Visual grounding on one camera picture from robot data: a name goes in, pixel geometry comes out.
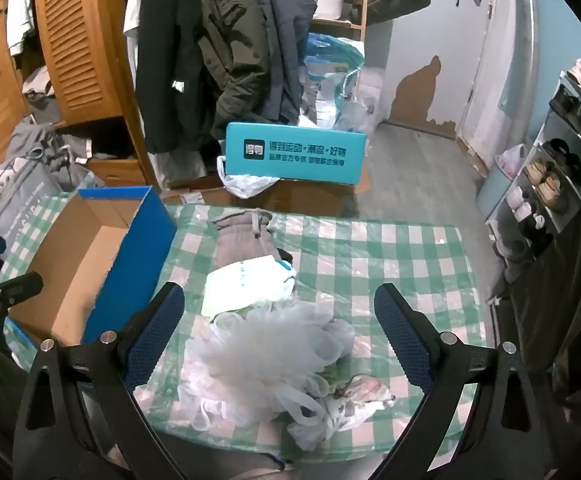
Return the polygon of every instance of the olive green jacket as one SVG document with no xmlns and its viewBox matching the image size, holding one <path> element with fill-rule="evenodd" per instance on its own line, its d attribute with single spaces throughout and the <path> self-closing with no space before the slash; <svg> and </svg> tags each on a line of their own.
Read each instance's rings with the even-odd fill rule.
<svg viewBox="0 0 581 480">
<path fill-rule="evenodd" d="M 222 92 L 212 134 L 225 137 L 230 121 L 245 118 L 269 86 L 269 51 L 257 0 L 201 0 L 204 65 Z"/>
</svg>

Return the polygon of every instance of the table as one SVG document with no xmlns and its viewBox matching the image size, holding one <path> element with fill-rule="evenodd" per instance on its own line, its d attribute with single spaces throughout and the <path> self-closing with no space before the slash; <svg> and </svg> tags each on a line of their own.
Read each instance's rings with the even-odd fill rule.
<svg viewBox="0 0 581 480">
<path fill-rule="evenodd" d="M 0 282 L 26 272 L 66 202 L 67 196 L 46 197 L 32 208 L 29 223 L 2 268 Z M 416 410 L 422 393 L 406 380 L 373 315 L 374 291 L 385 282 L 395 283 L 404 298 L 425 313 L 438 330 L 452 330 L 466 343 L 485 345 L 477 288 L 455 227 L 275 214 L 270 228 L 275 245 L 294 258 L 296 295 L 334 308 L 335 316 L 349 321 L 355 329 L 351 356 L 337 363 L 339 377 L 347 380 L 368 374 L 379 378 L 389 384 L 397 402 L 392 410 L 377 412 L 360 427 L 335 433 L 314 452 L 302 452 L 285 431 L 286 422 L 279 419 L 249 428 L 225 425 L 208 433 L 193 430 L 181 415 L 177 385 L 186 340 L 208 325 L 200 316 L 202 293 L 206 276 L 214 269 L 218 238 L 208 220 L 232 209 L 198 204 L 168 209 L 178 230 L 157 289 L 167 281 L 179 283 L 186 294 L 186 311 L 148 384 L 134 393 L 156 430 L 206 446 L 271 453 L 289 460 L 350 460 L 387 452 Z M 35 348 L 18 339 L 10 320 L 4 333 L 16 361 L 30 369 Z M 474 385 L 464 388 L 438 457 L 448 458 L 456 447 L 474 392 Z"/>
</svg>

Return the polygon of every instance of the wooden drawer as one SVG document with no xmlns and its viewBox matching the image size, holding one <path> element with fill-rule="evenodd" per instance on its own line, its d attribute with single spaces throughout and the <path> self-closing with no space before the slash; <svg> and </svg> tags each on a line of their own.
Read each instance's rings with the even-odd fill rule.
<svg viewBox="0 0 581 480">
<path fill-rule="evenodd" d="M 102 179 L 106 186 L 145 186 L 146 184 L 139 161 L 133 158 L 111 160 L 92 158 L 86 166 Z"/>
</svg>

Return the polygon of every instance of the open cardboard box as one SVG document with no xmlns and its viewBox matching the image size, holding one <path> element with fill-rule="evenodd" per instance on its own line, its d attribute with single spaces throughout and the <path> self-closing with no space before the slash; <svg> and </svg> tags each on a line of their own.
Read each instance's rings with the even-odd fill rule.
<svg viewBox="0 0 581 480">
<path fill-rule="evenodd" d="M 9 316 L 36 345 L 91 343 L 150 302 L 176 226 L 151 187 L 82 189 L 53 222 L 28 270 L 42 292 Z"/>
<path fill-rule="evenodd" d="M 185 189 L 172 190 L 162 199 L 169 203 L 180 203 L 180 195 L 200 192 L 208 205 L 261 208 L 309 216 L 341 216 L 345 200 L 354 198 L 369 189 L 370 180 L 363 166 L 361 178 L 355 186 L 312 180 L 280 179 L 259 195 L 244 200 L 227 192 L 218 176 L 209 176 L 190 182 Z"/>
</svg>

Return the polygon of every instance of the black square logo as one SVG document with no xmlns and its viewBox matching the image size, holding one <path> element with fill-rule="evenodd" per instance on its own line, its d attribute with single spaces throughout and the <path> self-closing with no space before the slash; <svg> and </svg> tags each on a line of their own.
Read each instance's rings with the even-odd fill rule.
<svg viewBox="0 0 581 480">
<path fill-rule="evenodd" d="M 244 158 L 264 160 L 266 143 L 259 139 L 244 139 Z"/>
</svg>

